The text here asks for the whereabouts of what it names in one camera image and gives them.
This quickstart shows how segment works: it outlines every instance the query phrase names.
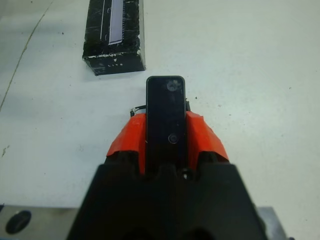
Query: white table surface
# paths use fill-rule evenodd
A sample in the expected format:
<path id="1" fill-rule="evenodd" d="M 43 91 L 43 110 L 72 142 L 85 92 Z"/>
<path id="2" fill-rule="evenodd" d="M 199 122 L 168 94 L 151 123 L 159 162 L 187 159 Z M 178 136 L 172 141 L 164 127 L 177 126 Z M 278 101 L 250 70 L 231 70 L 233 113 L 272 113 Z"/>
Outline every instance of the white table surface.
<path id="1" fill-rule="evenodd" d="M 147 70 L 104 76 L 89 1 L 50 4 L 0 0 L 0 203 L 79 207 L 147 77 L 181 75 L 255 204 L 320 239 L 320 1 L 145 0 Z"/>

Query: black block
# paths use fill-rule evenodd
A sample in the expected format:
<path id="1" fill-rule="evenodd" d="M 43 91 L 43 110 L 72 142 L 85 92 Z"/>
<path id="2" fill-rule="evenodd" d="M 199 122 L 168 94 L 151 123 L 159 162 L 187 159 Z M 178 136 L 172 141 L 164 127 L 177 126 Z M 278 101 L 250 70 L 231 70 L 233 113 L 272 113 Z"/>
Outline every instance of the black block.
<path id="1" fill-rule="evenodd" d="M 83 60 L 94 74 L 144 71 L 143 0 L 90 0 Z"/>

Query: metal plate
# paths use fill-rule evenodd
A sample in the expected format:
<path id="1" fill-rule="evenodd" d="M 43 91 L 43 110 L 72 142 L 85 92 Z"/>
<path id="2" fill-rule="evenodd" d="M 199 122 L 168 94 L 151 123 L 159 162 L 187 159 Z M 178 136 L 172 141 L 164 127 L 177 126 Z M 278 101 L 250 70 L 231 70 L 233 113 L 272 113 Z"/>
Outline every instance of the metal plate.
<path id="1" fill-rule="evenodd" d="M 32 214 L 29 224 L 17 234 L 8 234 L 8 221 L 25 210 Z M 0 240 L 64 240 L 77 212 L 77 208 L 5 206 L 0 212 Z"/>
<path id="2" fill-rule="evenodd" d="M 23 210 L 32 213 L 29 225 L 17 234 L 7 234 L 7 222 Z M 65 240 L 77 212 L 77 208 L 5 206 L 0 212 L 0 240 Z M 272 207 L 258 207 L 257 212 L 265 223 L 269 240 L 287 240 Z"/>

